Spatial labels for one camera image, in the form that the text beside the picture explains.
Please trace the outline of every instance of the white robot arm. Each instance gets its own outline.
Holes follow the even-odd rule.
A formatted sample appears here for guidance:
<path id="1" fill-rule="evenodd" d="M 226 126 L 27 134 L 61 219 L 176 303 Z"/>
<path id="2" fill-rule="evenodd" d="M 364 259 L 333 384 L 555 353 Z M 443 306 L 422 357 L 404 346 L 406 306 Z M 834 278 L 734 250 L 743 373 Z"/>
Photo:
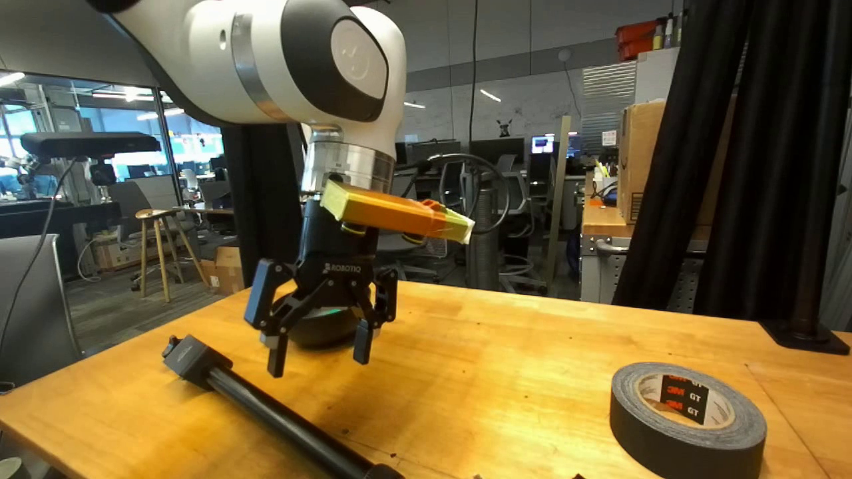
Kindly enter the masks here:
<path id="1" fill-rule="evenodd" d="M 193 117 L 306 124 L 304 190 L 326 174 L 388 190 L 404 105 L 404 41 L 373 9 L 341 0 L 87 0 L 148 58 Z"/>

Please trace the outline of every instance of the black curtain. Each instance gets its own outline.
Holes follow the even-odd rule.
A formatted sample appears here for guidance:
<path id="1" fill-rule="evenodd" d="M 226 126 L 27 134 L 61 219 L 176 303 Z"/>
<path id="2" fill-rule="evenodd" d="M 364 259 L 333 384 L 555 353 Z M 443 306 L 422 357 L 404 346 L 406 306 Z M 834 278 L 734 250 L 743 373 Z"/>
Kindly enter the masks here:
<path id="1" fill-rule="evenodd" d="M 298 209 L 298 126 L 237 126 L 220 128 L 234 225 L 244 286 L 253 282 L 257 259 L 293 265 L 300 237 Z"/>
<path id="2" fill-rule="evenodd" d="M 807 334 L 818 326 L 840 164 L 852 4 L 692 9 L 615 303 L 667 303 L 734 93 L 694 313 Z"/>

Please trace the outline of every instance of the gray duct tape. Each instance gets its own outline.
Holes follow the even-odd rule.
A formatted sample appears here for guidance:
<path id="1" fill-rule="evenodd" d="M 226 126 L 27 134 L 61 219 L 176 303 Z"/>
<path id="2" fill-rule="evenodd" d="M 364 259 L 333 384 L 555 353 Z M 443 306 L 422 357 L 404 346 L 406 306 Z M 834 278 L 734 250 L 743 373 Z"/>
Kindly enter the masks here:
<path id="1" fill-rule="evenodd" d="M 609 428 L 660 476 L 738 479 L 760 472 L 763 415 L 734 390 L 686 367 L 636 362 L 618 371 Z"/>

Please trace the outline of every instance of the stool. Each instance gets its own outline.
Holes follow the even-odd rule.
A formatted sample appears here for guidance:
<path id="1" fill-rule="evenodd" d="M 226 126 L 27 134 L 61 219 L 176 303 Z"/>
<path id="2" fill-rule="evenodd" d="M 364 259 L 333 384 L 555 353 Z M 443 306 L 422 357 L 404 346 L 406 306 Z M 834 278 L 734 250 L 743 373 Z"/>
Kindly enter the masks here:
<path id="1" fill-rule="evenodd" d="M 160 281 L 161 281 L 161 301 L 169 301 L 169 294 L 168 294 L 168 259 L 165 259 L 165 250 L 161 250 L 161 237 L 165 237 L 165 245 L 168 245 L 168 253 L 172 259 L 172 275 L 179 282 L 183 282 L 183 271 L 181 271 L 181 262 L 179 262 L 179 250 L 176 250 L 176 243 L 172 243 L 172 234 L 168 231 L 168 219 L 172 219 L 172 229 L 179 231 L 179 247 L 183 243 L 193 269 L 196 269 L 196 278 L 208 286 L 208 278 L 183 234 L 183 226 L 179 221 L 179 212 L 139 212 L 135 213 L 135 221 L 141 225 L 139 229 L 139 294 L 143 294 L 143 278 L 145 278 L 145 269 L 148 269 L 148 231 L 155 234 L 155 243 L 157 243 L 157 262 L 160 262 Z"/>

